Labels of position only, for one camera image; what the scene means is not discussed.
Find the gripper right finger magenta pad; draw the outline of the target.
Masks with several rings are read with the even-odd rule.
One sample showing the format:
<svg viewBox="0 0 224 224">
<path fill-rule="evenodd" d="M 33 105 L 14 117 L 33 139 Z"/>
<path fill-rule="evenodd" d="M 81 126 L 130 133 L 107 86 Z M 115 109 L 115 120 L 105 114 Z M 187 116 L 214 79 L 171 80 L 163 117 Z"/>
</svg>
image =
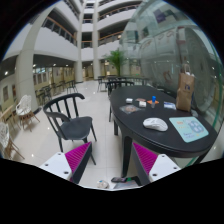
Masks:
<svg viewBox="0 0 224 224">
<path fill-rule="evenodd" d="M 148 185 L 180 170 L 166 154 L 156 155 L 137 143 L 132 144 L 132 154 L 142 185 Z"/>
</svg>

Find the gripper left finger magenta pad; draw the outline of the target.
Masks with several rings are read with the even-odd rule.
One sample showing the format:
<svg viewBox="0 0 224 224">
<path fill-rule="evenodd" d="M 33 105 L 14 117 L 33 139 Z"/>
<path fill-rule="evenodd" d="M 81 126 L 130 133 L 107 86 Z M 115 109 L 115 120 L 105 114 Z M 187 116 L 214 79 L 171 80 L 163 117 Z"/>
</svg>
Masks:
<svg viewBox="0 0 224 224">
<path fill-rule="evenodd" d="M 67 153 L 57 152 L 40 168 L 78 184 L 92 153 L 92 143 L 85 143 Z"/>
</svg>

